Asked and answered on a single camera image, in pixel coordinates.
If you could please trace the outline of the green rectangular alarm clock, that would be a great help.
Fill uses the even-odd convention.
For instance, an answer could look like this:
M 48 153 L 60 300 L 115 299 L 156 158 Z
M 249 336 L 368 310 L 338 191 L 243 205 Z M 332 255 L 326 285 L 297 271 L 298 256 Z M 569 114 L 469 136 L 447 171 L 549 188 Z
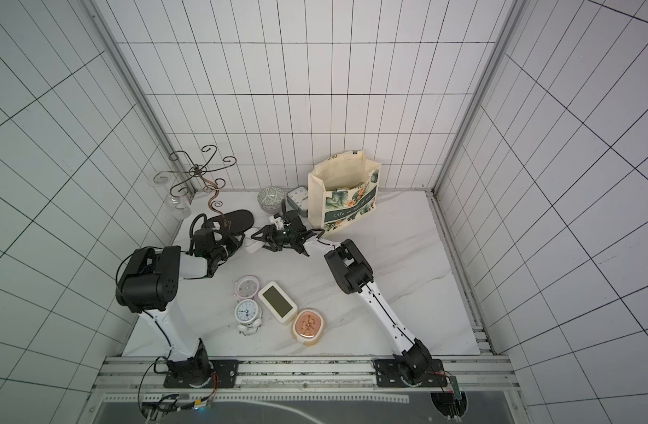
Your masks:
M 308 217 L 308 189 L 303 187 L 296 187 L 287 192 L 287 203 L 293 210 L 295 210 L 300 217 Z

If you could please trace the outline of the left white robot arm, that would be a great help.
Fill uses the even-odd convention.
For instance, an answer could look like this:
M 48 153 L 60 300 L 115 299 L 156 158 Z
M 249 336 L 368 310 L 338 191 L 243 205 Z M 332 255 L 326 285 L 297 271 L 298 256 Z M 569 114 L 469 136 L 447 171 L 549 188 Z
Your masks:
M 210 278 L 242 247 L 242 233 L 213 229 L 192 234 L 189 251 L 179 246 L 140 247 L 115 272 L 115 298 L 147 322 L 166 344 L 156 363 L 167 367 L 166 388 L 233 388 L 238 360 L 209 359 L 201 337 L 192 331 L 176 300 L 182 280 Z

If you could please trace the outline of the floral canvas tote bag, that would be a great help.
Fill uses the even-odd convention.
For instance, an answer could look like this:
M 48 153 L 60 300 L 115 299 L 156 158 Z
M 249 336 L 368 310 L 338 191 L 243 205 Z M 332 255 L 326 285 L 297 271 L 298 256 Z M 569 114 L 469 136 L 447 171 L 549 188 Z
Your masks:
M 333 155 L 308 175 L 308 220 L 336 232 L 376 209 L 381 164 L 362 150 Z

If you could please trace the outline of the white square alarm clock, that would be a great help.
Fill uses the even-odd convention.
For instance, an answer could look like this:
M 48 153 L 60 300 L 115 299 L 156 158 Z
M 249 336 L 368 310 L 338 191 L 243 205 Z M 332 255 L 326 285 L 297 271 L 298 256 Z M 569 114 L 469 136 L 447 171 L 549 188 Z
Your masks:
M 244 233 L 243 248 L 248 254 L 254 254 L 265 245 L 265 242 L 255 240 L 252 236 L 258 232 L 258 228 L 250 228 Z

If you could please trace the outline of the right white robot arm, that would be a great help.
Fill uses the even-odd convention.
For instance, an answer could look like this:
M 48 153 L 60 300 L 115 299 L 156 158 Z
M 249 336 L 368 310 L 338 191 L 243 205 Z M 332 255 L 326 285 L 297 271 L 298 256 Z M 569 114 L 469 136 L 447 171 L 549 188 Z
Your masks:
M 251 235 L 272 252 L 292 249 L 305 256 L 320 254 L 326 260 L 334 281 L 347 295 L 354 295 L 375 316 L 393 348 L 393 358 L 401 381 L 408 387 L 418 387 L 432 379 L 444 390 L 449 379 L 436 366 L 433 355 L 423 342 L 404 326 L 374 282 L 373 269 L 357 245 L 350 239 L 342 242 L 322 240 L 320 229 L 295 233 L 279 230 L 269 224 Z

